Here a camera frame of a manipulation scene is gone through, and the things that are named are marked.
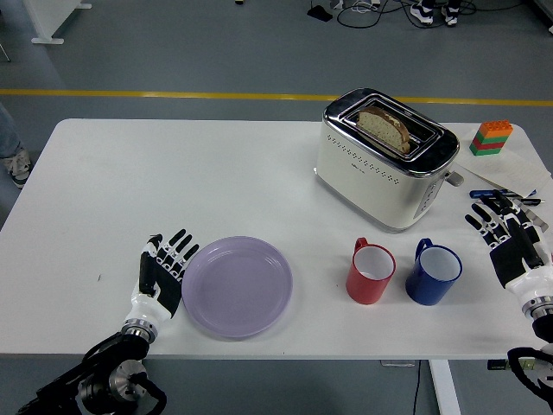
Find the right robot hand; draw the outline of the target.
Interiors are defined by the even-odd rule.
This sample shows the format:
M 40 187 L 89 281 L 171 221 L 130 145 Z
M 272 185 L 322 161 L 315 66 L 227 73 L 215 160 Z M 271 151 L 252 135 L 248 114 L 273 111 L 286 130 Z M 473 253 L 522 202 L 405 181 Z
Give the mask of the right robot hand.
M 552 251 L 540 223 L 501 191 L 482 195 L 465 216 L 490 248 L 489 256 L 501 286 L 522 306 L 552 297 Z

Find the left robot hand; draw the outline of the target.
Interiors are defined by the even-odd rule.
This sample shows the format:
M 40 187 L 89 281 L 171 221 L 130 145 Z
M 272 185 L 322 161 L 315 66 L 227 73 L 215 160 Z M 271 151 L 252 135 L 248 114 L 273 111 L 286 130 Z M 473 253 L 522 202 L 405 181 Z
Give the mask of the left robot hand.
M 127 324 L 142 321 L 147 327 L 158 329 L 175 315 L 187 262 L 199 249 L 193 235 L 185 229 L 168 241 L 160 234 L 149 238 L 140 255 Z

